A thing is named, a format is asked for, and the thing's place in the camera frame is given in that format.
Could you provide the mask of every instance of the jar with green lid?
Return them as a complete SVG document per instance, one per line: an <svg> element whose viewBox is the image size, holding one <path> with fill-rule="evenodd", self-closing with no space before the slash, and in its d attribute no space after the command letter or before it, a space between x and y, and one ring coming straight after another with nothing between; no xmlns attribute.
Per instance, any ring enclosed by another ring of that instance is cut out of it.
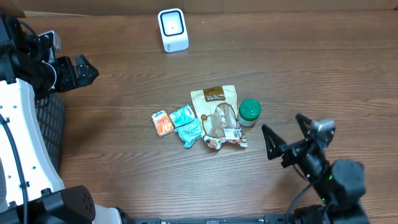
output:
<svg viewBox="0 0 398 224"><path fill-rule="evenodd" d="M253 126L261 113L261 105L254 99L248 99L239 107L239 124L245 127Z"/></svg>

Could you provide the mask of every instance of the teal package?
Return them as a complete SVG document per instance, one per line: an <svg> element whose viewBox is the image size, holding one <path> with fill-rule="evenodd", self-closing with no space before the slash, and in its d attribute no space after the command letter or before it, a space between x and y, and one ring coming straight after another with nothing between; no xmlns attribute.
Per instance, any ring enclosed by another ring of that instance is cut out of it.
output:
<svg viewBox="0 0 398 224"><path fill-rule="evenodd" d="M201 123L198 118L195 118L191 123L176 128L175 132L185 142L184 147L191 148L193 143L201 138Z"/></svg>
<svg viewBox="0 0 398 224"><path fill-rule="evenodd" d="M170 119L172 120L174 126L178 128L194 120L195 114L189 105L185 105L170 114Z"/></svg>

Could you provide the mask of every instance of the white label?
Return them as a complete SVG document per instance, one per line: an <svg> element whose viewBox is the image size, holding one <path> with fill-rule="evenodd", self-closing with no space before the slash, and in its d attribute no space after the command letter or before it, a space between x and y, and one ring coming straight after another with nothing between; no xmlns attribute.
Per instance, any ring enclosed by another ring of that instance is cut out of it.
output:
<svg viewBox="0 0 398 224"><path fill-rule="evenodd" d="M239 133L236 129L224 128L224 133L227 140L239 140Z"/></svg>

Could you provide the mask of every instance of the green lid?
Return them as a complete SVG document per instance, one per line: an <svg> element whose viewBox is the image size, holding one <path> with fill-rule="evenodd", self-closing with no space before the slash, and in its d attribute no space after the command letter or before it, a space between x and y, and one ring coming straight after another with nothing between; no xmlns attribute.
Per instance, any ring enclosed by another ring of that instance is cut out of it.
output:
<svg viewBox="0 0 398 224"><path fill-rule="evenodd" d="M261 105L254 99L248 99L242 102L239 107L239 115L245 121L254 121L260 116Z"/></svg>

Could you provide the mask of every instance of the orange packet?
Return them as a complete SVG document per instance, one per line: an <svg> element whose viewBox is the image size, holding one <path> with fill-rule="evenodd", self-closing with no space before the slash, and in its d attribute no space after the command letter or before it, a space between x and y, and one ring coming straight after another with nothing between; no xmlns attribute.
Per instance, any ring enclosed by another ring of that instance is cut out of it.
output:
<svg viewBox="0 0 398 224"><path fill-rule="evenodd" d="M165 110L152 114L152 121L159 137L174 131L173 124Z"/></svg>

